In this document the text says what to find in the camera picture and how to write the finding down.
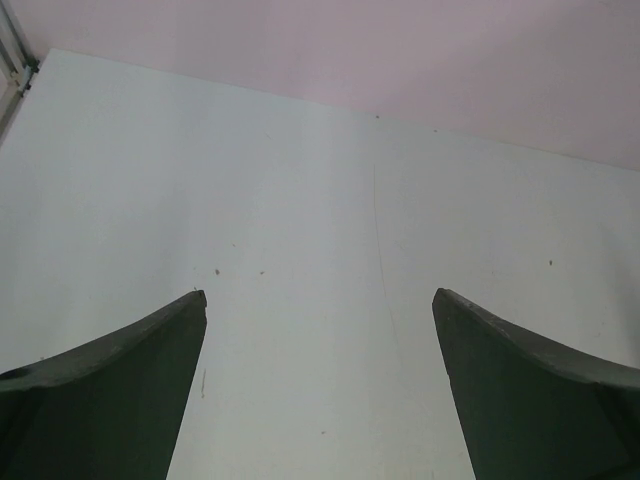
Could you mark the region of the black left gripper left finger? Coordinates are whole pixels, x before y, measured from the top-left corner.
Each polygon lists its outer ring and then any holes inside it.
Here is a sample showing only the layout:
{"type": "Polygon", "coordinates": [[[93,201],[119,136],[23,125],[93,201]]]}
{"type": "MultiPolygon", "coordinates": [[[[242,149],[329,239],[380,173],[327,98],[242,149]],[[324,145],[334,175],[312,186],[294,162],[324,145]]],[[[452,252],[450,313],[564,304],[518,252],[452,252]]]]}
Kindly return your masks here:
{"type": "Polygon", "coordinates": [[[192,291],[1,376],[4,479],[164,479],[206,327],[192,291]]]}

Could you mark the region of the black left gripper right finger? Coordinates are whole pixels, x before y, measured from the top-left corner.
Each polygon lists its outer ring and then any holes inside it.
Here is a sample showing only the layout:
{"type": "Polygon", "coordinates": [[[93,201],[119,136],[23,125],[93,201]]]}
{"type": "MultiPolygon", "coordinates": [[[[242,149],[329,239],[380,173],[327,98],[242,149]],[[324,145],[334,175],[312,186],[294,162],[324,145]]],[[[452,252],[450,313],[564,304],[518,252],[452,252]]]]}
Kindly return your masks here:
{"type": "Polygon", "coordinates": [[[639,371],[505,321],[456,292],[432,311],[478,479],[636,479],[639,371]]]}

